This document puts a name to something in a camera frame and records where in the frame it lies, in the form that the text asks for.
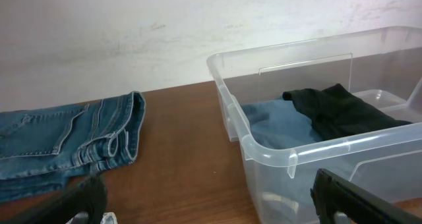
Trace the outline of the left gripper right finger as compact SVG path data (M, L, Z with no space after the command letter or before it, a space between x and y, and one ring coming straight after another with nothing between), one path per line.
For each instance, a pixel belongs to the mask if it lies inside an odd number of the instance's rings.
M420 218L327 169L316 172L311 198L320 224L421 224Z

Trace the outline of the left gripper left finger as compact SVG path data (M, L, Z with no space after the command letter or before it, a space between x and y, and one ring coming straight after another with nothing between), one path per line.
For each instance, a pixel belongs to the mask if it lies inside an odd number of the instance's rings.
M99 175L83 181L6 220L7 224L100 223L107 188Z

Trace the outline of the black garment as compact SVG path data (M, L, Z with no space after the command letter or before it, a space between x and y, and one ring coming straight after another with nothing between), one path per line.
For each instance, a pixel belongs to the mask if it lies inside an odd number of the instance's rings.
M341 84L323 90L305 88L284 92L297 112L311 120L312 128L323 140L332 140L376 130L409 125L349 93Z

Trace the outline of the teal blue shirt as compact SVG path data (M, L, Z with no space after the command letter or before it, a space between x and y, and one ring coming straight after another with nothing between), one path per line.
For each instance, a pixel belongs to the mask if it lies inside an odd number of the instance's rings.
M322 140L312 129L311 120L297 112L291 101L246 103L241 108L253 138L267 148L265 155L273 156L274 150L290 150ZM313 201L309 189L317 172L315 165L273 167L253 160L243 164L250 195L263 220L289 223L310 220Z

